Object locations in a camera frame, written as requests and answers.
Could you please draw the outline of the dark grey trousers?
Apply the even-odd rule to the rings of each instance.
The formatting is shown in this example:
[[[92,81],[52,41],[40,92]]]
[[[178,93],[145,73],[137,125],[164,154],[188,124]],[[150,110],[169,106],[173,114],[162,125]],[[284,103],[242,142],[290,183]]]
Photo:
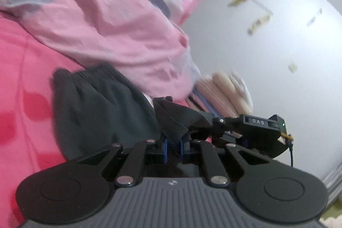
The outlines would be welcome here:
[[[171,97],[149,102],[109,64],[77,72],[60,68],[52,83],[55,137],[66,160],[114,143],[131,148],[165,137],[176,145],[191,129],[212,126],[211,114],[176,104]]]

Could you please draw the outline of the beige folded cloth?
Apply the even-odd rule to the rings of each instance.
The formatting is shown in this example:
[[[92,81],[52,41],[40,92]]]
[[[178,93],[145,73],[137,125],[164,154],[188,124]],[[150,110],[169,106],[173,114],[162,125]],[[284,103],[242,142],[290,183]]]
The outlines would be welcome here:
[[[229,98],[239,115],[251,115],[253,113],[253,111],[249,109],[245,100],[235,89],[234,85],[230,81],[229,75],[226,75],[224,72],[216,72],[212,75],[212,80],[223,94]]]

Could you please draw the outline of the cream white folded cloth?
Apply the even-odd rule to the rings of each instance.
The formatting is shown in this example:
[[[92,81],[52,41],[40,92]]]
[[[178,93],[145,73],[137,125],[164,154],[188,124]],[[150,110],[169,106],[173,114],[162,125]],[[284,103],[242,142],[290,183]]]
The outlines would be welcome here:
[[[234,71],[229,75],[230,81],[234,85],[235,89],[239,92],[240,96],[245,100],[249,109],[253,111],[253,101],[251,94],[247,88],[244,80]]]

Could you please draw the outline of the blue folded cloth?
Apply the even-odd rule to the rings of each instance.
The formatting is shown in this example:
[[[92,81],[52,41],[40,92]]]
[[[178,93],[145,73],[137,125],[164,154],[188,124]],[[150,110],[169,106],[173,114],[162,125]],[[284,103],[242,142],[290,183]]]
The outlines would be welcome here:
[[[189,98],[192,98],[196,105],[203,111],[212,113],[217,118],[220,117],[214,106],[196,88],[192,90]]]

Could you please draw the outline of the pink floral fleece blanket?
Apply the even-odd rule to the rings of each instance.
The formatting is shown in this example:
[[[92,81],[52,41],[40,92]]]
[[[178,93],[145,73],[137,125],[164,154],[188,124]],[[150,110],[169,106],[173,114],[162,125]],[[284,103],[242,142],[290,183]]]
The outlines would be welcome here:
[[[50,86],[58,68],[82,67],[1,13],[1,227],[23,222],[15,200],[19,183],[64,162],[54,138]]]

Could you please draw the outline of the pink patterned duvet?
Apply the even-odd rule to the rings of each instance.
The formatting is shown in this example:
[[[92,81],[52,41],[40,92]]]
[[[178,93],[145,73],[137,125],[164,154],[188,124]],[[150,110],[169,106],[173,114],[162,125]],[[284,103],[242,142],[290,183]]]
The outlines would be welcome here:
[[[1,0],[1,11],[81,66],[109,62],[150,97],[182,100],[199,70],[180,25],[198,1]]]

